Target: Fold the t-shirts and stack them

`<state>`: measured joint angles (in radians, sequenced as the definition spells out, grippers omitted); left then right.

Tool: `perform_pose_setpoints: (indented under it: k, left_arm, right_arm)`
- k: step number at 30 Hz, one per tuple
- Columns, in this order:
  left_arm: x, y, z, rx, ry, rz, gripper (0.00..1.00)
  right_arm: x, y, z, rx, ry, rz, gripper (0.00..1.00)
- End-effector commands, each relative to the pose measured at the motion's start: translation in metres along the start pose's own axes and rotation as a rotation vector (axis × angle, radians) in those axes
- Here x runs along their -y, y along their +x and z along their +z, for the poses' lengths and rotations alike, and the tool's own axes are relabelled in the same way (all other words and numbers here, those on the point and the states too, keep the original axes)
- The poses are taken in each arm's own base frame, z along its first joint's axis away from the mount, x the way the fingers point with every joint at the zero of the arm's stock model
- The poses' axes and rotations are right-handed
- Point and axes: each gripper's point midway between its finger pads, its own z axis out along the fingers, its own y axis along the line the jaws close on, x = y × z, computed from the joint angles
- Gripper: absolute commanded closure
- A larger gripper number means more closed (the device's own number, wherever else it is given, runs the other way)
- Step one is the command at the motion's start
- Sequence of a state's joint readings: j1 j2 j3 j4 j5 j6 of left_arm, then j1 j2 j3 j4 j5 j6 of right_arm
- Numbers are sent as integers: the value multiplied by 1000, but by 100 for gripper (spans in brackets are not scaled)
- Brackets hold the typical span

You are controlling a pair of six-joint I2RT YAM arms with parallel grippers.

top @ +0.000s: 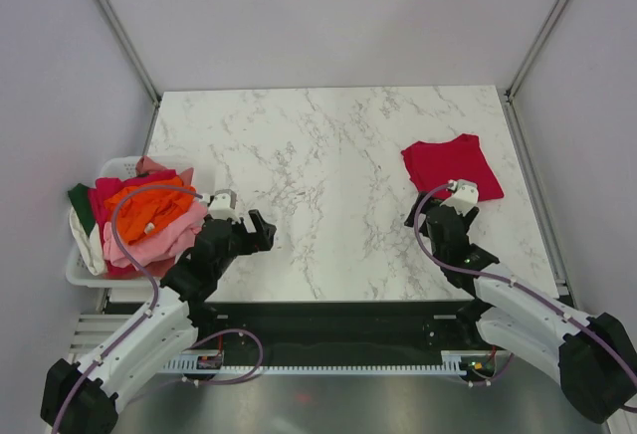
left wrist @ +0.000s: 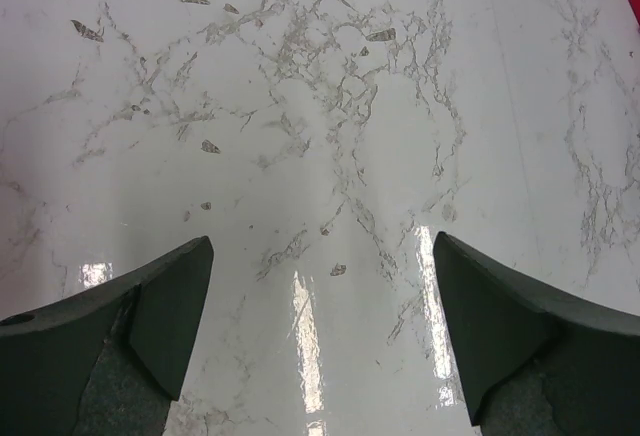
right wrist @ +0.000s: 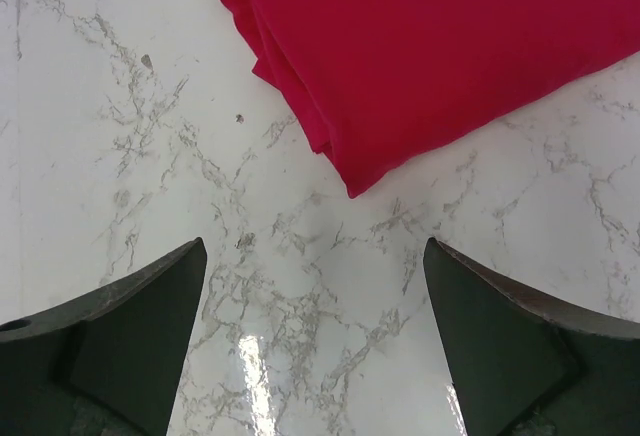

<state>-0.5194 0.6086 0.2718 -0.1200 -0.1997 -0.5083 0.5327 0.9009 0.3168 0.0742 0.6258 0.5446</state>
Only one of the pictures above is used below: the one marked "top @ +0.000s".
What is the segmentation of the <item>orange t shirt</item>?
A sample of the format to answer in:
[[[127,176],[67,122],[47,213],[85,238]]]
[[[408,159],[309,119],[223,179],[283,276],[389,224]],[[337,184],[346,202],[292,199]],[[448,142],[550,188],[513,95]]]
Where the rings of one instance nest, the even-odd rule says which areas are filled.
[[[116,228],[119,238],[127,245],[134,245],[165,229],[170,223],[184,215],[194,196],[185,192],[157,189],[159,185],[184,188],[190,193],[195,188],[184,185],[179,177],[151,182],[143,187],[151,190],[140,192],[129,198],[118,211]]]

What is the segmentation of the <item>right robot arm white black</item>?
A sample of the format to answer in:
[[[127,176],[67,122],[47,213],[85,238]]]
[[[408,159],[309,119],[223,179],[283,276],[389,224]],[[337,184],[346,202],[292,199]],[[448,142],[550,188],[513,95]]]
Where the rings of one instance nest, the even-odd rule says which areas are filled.
[[[550,377],[586,419],[602,424],[618,411],[634,412],[636,348],[622,322],[566,305],[517,279],[495,255],[472,243],[478,213],[462,213],[420,195],[406,226],[445,279],[474,305],[456,322],[458,341],[501,347]]]

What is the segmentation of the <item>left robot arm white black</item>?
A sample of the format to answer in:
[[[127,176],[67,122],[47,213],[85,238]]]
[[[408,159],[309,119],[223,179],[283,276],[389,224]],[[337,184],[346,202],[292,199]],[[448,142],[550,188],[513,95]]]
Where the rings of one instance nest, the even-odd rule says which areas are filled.
[[[218,336],[207,299],[240,256],[272,249],[277,231],[257,210],[243,220],[206,217],[194,245],[153,287],[145,302],[109,338],[75,362],[48,371],[41,417],[54,433],[109,433],[139,390],[186,349]]]

